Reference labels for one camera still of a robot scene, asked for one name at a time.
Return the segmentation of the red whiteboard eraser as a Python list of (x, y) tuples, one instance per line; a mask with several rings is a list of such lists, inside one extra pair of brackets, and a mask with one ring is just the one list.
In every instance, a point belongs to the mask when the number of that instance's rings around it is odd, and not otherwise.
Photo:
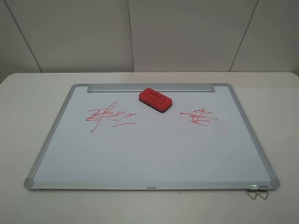
[(157, 92), (152, 88), (146, 88), (139, 94), (139, 101), (157, 110), (160, 113), (166, 112), (172, 106), (172, 99)]

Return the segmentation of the white aluminium-framed whiteboard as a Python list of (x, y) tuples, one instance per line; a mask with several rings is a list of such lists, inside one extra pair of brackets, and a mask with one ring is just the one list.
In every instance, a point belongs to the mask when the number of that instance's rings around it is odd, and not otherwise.
[[(139, 101), (152, 88), (164, 113)], [(247, 190), (279, 180), (230, 84), (74, 84), (28, 190)]]

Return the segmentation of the left metal hanging clip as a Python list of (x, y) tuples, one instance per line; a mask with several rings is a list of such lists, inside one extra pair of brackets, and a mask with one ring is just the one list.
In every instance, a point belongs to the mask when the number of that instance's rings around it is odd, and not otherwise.
[(249, 185), (249, 188), (246, 190), (247, 196), (249, 196), (252, 200), (256, 200), (258, 195), (259, 187), (257, 185)]

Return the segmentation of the metal hanging clip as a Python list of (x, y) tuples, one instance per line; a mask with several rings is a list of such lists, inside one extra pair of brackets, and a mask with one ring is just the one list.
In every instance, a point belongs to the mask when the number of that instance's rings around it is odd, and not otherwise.
[(267, 185), (260, 185), (257, 188), (257, 195), (260, 196), (263, 200), (267, 200), (269, 196), (269, 187)]
[(256, 200), (258, 195), (259, 187), (257, 185), (249, 185), (249, 188), (246, 190), (247, 196), (249, 196), (252, 200)]

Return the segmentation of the right metal hanging clip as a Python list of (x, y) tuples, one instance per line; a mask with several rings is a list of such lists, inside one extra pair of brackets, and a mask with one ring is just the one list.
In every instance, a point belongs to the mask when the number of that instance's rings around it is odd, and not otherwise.
[(257, 188), (257, 195), (260, 196), (263, 200), (267, 200), (269, 196), (269, 187), (267, 185), (260, 185)]

